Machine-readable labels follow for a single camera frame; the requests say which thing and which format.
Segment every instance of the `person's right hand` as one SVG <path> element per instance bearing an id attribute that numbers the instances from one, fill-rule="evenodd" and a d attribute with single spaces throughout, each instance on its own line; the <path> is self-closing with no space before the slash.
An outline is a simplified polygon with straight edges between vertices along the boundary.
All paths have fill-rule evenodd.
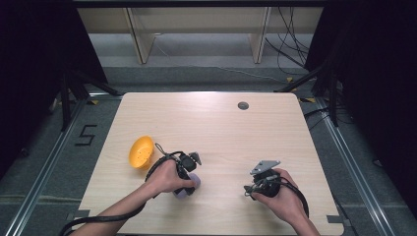
<path id="1" fill-rule="evenodd" d="M 280 168 L 274 168 L 273 170 L 279 173 L 281 177 L 287 179 L 296 188 L 298 188 L 297 184 L 295 184 L 294 180 L 286 170 Z M 278 194 L 273 198 L 269 198 L 259 193 L 253 193 L 252 197 L 265 204 L 273 211 L 276 216 L 291 225 L 299 222 L 299 220 L 307 218 L 300 199 L 293 191 L 285 186 L 281 186 Z"/>

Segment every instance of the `wooden tabletop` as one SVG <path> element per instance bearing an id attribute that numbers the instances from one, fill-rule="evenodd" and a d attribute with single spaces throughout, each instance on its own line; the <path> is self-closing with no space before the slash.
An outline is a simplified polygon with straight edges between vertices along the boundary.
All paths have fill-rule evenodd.
<path id="1" fill-rule="evenodd" d="M 247 102 L 242 110 L 239 102 Z M 161 194 L 120 233 L 191 235 L 293 235 L 262 204 L 244 196 L 249 171 L 260 160 L 280 160 L 305 195 L 322 235 L 340 235 L 328 223 L 338 215 L 296 96 L 260 92 L 141 92 L 124 95 L 80 209 L 97 215 L 142 183 L 147 174 L 128 161 L 132 144 L 151 136 L 165 151 L 197 151 L 202 180 L 194 195 Z M 162 154 L 155 149 L 152 163 Z"/>

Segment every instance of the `hand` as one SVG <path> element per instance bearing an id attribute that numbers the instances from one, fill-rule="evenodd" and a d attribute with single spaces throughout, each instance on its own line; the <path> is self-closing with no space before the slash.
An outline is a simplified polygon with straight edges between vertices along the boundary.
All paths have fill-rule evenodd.
<path id="1" fill-rule="evenodd" d="M 279 168 L 275 168 L 273 170 L 298 188 L 286 170 Z M 290 223 L 291 225 L 300 220 L 300 218 L 307 218 L 307 215 L 303 209 L 303 205 L 301 204 L 301 201 L 298 199 L 297 195 L 284 186 L 280 187 L 278 194 L 273 198 L 266 197 L 259 193 L 253 193 L 252 197 L 265 204 L 273 211 L 276 216 Z"/>
<path id="2" fill-rule="evenodd" d="M 164 161 L 150 175 L 146 184 L 154 186 L 156 194 L 196 187 L 197 184 L 193 180 L 184 180 L 178 176 L 176 165 L 172 159 Z"/>

